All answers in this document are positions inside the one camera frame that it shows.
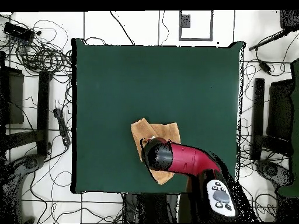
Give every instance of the button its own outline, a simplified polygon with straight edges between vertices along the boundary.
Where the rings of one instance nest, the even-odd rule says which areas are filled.
[[[223,208],[223,204],[222,203],[220,203],[220,202],[217,202],[216,204],[215,204],[215,206],[217,207],[217,208]]]
[[[213,198],[218,202],[223,202],[225,204],[230,203],[230,196],[223,191],[215,191],[213,194]]]
[[[230,205],[226,204],[225,207],[226,207],[229,211],[231,211],[231,207],[230,207]]]

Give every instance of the cable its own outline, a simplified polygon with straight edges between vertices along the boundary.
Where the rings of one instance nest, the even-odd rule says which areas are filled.
[[[262,207],[262,206],[258,208],[258,206],[257,206],[257,205],[258,205],[257,200],[258,200],[259,197],[261,197],[261,196],[263,196],[263,195],[270,196],[270,197],[274,198],[275,200],[277,200],[276,197],[274,197],[273,195],[271,195],[271,194],[269,194],[269,193],[261,193],[261,194],[259,194],[259,195],[255,198],[255,202],[254,202],[254,204],[255,204],[255,212],[256,212],[256,215],[257,215],[257,217],[259,218],[259,220],[260,220],[261,222],[263,222],[263,220],[260,218],[258,211],[259,211],[260,213],[262,213],[262,214],[265,214],[265,213],[267,212],[267,213],[269,213],[271,216],[273,216],[273,217],[276,218],[275,213],[270,212],[270,210],[269,210],[269,211],[266,211],[265,208]],[[272,210],[274,210],[274,207],[273,207],[272,205],[270,205],[270,204],[267,205],[267,208],[268,208],[268,209],[271,208]]]
[[[40,217],[39,217],[39,219],[38,219],[38,221],[37,221],[37,224],[39,224],[41,217],[44,215],[44,213],[46,212],[46,210],[47,210],[47,208],[48,208],[48,204],[47,204],[47,202],[45,202],[45,200],[41,199],[40,197],[38,197],[38,196],[33,192],[33,190],[32,190],[32,184],[33,184],[34,180],[35,180],[35,171],[33,172],[33,180],[32,180],[31,185],[30,185],[30,191],[31,191],[32,195],[34,195],[36,198],[38,198],[39,200],[43,201],[43,202],[46,204],[46,208],[44,209],[43,213],[40,215]]]
[[[102,41],[102,42],[103,42],[103,45],[106,45],[106,42],[105,42],[105,41],[104,41],[102,38],[90,37],[90,38],[86,39],[86,40],[85,40],[85,42],[87,43],[87,41],[88,41],[89,39],[96,39],[96,40],[100,40],[100,41]]]
[[[168,36],[169,36],[169,29],[168,29],[168,28],[165,26],[165,24],[164,24],[164,14],[165,14],[165,11],[163,12],[162,24],[163,24],[163,26],[167,29],[167,32],[168,32],[167,37],[166,37],[166,39],[164,40],[164,41],[167,41]]]
[[[263,42],[264,40],[266,40],[266,39],[268,39],[268,38],[271,38],[271,37],[274,37],[274,36],[278,35],[279,33],[281,33],[281,31],[279,31],[279,32],[277,32],[277,33],[275,33],[275,34],[272,34],[272,35],[270,35],[270,36],[268,36],[268,37],[266,37],[266,38],[263,38],[258,44],[260,44],[261,42]],[[259,57],[258,57],[258,48],[256,48],[256,49],[255,49],[255,55],[256,55],[257,60],[259,61],[260,67],[261,67],[267,74],[269,74],[269,75],[271,75],[271,76],[280,76],[280,75],[284,74],[284,73],[286,72],[286,66],[284,65],[284,60],[286,59],[288,49],[290,48],[290,46],[292,45],[292,43],[294,42],[294,40],[295,40],[298,36],[299,36],[299,33],[294,37],[294,39],[292,40],[292,42],[290,43],[290,45],[289,45],[289,46],[287,47],[287,49],[286,49],[286,53],[285,53],[284,58],[283,58],[283,60],[282,60],[282,62],[281,62],[281,65],[280,65],[281,73],[280,73],[279,75],[274,75],[274,74],[272,74],[272,73],[274,72],[274,67],[273,67],[273,70],[271,71],[270,66],[269,66],[266,62],[264,62],[264,61],[262,61],[261,59],[259,59]]]
[[[128,36],[127,32],[125,31],[123,25],[119,22],[119,20],[112,14],[111,11],[109,11],[110,14],[112,15],[112,17],[118,22],[118,24],[121,26],[121,28],[123,29],[124,33],[126,34],[126,36],[128,37],[128,39],[131,41],[132,45],[135,45],[135,43],[131,40],[131,38]]]

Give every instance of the green table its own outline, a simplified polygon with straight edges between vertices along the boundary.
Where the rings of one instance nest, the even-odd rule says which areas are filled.
[[[140,162],[130,125],[143,117],[177,122],[183,144],[216,153],[234,177],[243,50],[242,42],[229,48],[144,47],[73,39],[72,191],[185,192],[186,176],[159,185]]]

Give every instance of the black stand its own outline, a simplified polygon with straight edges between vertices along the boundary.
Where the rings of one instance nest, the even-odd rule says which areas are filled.
[[[269,38],[268,40],[265,40],[263,42],[260,42],[257,45],[254,45],[254,46],[250,47],[249,50],[252,51],[254,49],[258,49],[259,47],[261,47],[261,46],[263,46],[265,44],[268,44],[268,43],[270,43],[272,41],[278,40],[278,39],[280,39],[280,38],[288,35],[290,32],[292,32],[292,30],[284,29],[280,33],[275,34],[272,38]]]
[[[263,135],[264,93],[265,80],[263,78],[256,78],[253,86],[252,139],[249,151],[250,159],[259,160],[263,147],[289,158],[294,152],[289,140]]]
[[[37,104],[37,131],[5,134],[5,124],[9,118],[9,75],[5,66],[5,53],[0,52],[0,223],[24,223],[22,216],[22,188],[29,173],[35,172],[44,164],[48,150],[48,98],[49,83],[52,76],[48,72],[40,72],[39,98]],[[5,153],[8,149],[17,148],[36,142],[37,154],[22,157],[12,163],[5,164]],[[31,218],[25,223],[33,223]]]

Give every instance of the brown towel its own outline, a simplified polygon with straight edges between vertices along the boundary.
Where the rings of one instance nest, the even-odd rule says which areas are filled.
[[[164,138],[165,140],[170,139],[172,142],[180,144],[180,133],[179,133],[178,125],[176,123],[171,123],[167,125],[149,124],[145,118],[142,118],[141,120],[138,120],[134,124],[131,124],[131,131],[132,131],[133,138],[135,140],[140,161],[142,161],[141,147],[140,147],[140,140],[142,138],[145,139],[145,138],[152,138],[152,137],[160,137],[160,138]],[[155,171],[150,169],[150,172],[154,177],[154,179],[156,179],[156,181],[160,185],[166,183],[174,175],[174,173],[170,173],[168,171]]]

